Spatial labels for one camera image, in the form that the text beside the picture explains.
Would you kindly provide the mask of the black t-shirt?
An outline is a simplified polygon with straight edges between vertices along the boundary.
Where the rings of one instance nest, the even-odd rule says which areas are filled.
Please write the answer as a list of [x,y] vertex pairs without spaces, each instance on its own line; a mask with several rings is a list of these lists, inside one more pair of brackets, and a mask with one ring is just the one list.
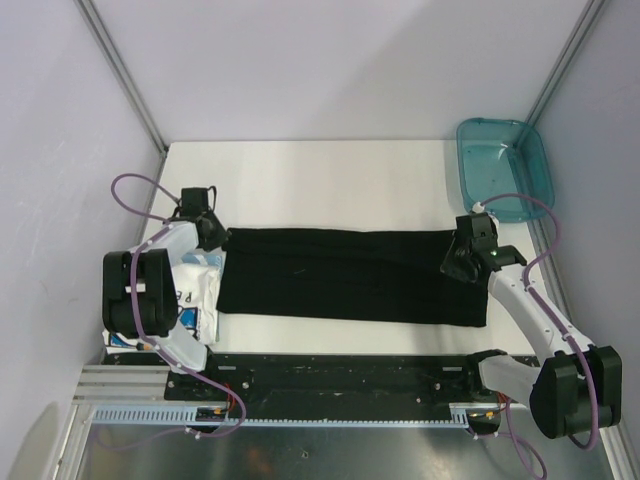
[[485,287],[440,270],[444,231],[234,228],[217,308],[226,314],[453,325],[487,323]]

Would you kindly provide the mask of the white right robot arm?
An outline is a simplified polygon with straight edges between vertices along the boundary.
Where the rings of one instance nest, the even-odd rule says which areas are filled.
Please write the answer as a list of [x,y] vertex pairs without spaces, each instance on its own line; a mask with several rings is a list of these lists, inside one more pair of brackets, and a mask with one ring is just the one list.
[[532,367],[501,350],[478,352],[474,368],[461,376],[463,393],[484,401],[495,391],[527,407],[548,438],[579,434],[592,449],[603,428],[621,418],[622,360],[611,346],[596,346],[529,277],[526,259],[498,243],[498,227],[487,213],[456,219],[452,244],[441,265],[445,275],[483,286],[516,322],[539,362]]

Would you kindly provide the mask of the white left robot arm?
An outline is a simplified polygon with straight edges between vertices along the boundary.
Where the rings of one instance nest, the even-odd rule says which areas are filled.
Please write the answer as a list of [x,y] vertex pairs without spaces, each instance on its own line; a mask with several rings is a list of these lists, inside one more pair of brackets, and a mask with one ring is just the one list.
[[172,268],[195,250],[212,251],[228,238],[215,213],[217,188],[181,190],[176,209],[160,230],[129,250],[102,260],[102,321],[106,330],[149,346],[171,368],[187,374],[197,398],[214,397],[220,374],[207,366],[207,348],[179,320]]

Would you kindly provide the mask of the white folded daisy t-shirt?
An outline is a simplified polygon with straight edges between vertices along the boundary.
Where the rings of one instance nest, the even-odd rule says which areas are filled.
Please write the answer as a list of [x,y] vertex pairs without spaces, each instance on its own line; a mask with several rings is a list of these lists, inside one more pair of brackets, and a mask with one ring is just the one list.
[[[103,340],[109,354],[145,351],[133,319],[129,251],[112,252],[103,258]],[[182,262],[160,272],[172,274],[177,301],[177,320],[200,343],[211,347],[219,341],[216,310],[223,260],[215,254],[187,253]]]

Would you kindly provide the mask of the teal plastic bin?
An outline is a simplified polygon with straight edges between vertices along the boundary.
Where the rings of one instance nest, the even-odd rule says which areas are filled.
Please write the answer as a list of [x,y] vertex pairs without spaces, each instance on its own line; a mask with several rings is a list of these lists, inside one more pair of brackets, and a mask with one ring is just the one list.
[[544,144],[537,130],[516,120],[471,118],[456,129],[464,208],[488,201],[487,211],[504,223],[547,215],[555,193]]

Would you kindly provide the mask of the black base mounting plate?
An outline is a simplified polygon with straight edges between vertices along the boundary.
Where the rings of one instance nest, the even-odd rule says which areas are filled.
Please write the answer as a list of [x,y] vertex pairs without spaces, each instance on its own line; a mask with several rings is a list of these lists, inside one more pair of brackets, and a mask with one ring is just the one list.
[[[151,353],[104,365],[167,366]],[[193,408],[195,438],[240,427],[453,427],[491,434],[506,407],[478,386],[468,356],[222,354],[197,377],[169,368],[164,399]]]

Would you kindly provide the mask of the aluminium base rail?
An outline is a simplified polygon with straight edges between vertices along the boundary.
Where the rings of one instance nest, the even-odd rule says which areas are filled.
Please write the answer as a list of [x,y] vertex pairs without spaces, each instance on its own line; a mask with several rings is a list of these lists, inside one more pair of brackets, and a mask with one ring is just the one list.
[[81,372],[76,402],[154,402],[164,399],[167,366],[88,365]]

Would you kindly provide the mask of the left aluminium frame post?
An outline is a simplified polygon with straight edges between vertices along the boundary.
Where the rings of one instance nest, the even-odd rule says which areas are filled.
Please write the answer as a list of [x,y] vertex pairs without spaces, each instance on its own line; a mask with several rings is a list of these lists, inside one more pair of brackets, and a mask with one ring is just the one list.
[[95,2],[91,0],[75,0],[74,4],[93,36],[99,50],[102,52],[107,65],[119,84],[132,111],[138,118],[144,132],[160,157],[164,158],[168,152],[168,144],[153,119],[147,103]]

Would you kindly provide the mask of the aluminium frame post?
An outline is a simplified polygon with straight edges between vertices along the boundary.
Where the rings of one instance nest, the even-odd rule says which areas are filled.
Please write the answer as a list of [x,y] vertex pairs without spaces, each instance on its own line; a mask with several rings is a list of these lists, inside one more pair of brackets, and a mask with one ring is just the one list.
[[95,2],[91,0],[75,0],[74,4],[93,36],[99,50],[102,52],[107,65],[119,84],[132,111],[138,118],[144,132],[160,157],[164,158],[168,152],[168,144],[153,119],[147,103]]
[[586,2],[578,20],[562,47],[549,75],[537,95],[525,122],[536,126],[549,107],[555,93],[568,75],[570,68],[609,4],[607,0],[589,0]]

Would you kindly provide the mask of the right aluminium frame post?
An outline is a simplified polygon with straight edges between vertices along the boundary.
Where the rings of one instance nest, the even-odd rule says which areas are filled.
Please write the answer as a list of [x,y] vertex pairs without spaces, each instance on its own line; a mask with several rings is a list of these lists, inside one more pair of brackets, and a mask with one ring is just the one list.
[[578,20],[562,47],[549,75],[537,95],[525,122],[536,126],[549,107],[555,93],[568,75],[570,68],[609,4],[607,0],[589,0],[586,2]]

